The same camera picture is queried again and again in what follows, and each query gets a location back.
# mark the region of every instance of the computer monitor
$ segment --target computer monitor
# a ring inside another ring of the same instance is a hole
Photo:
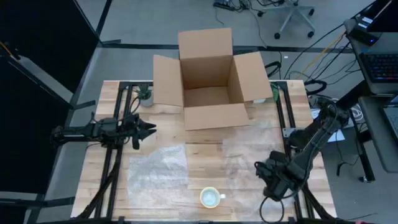
[[[398,32],[398,0],[378,0],[370,10],[368,32]]]

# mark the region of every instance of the box flap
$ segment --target box flap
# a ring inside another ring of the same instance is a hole
[[[243,100],[251,101],[272,97],[272,90],[260,52],[234,56]]]
[[[207,29],[178,34],[180,59],[232,55],[232,30]]]
[[[183,106],[179,60],[154,55],[154,103]]]
[[[224,128],[249,124],[243,103],[184,108],[185,130]]]

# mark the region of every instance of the office chair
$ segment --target office chair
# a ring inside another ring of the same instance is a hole
[[[282,24],[282,27],[279,29],[279,32],[275,33],[274,37],[275,39],[280,38],[280,33],[285,29],[286,24],[290,19],[292,18],[293,14],[297,14],[298,16],[303,17],[305,23],[311,28],[312,31],[310,31],[307,36],[311,38],[314,35],[315,32],[315,26],[311,23],[311,21],[308,19],[306,15],[303,14],[301,10],[306,10],[309,9],[310,12],[308,13],[308,16],[312,16],[314,12],[314,7],[313,6],[299,6],[299,0],[285,0],[285,3],[287,4],[286,6],[279,6],[279,7],[266,7],[262,11],[258,12],[257,15],[261,17],[264,13],[269,12],[269,11],[284,11],[286,9],[289,10],[289,14],[287,15],[287,18],[285,22]]]

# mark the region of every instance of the chair wheel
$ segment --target chair wheel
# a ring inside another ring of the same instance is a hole
[[[308,36],[308,38],[311,38],[313,36],[313,32],[312,31],[309,32],[307,36]]]

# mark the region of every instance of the open cardboard box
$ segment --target open cardboard box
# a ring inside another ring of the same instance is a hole
[[[272,97],[259,52],[232,53],[231,29],[178,34],[180,60],[154,55],[154,103],[184,107],[186,130],[249,124],[244,102]]]

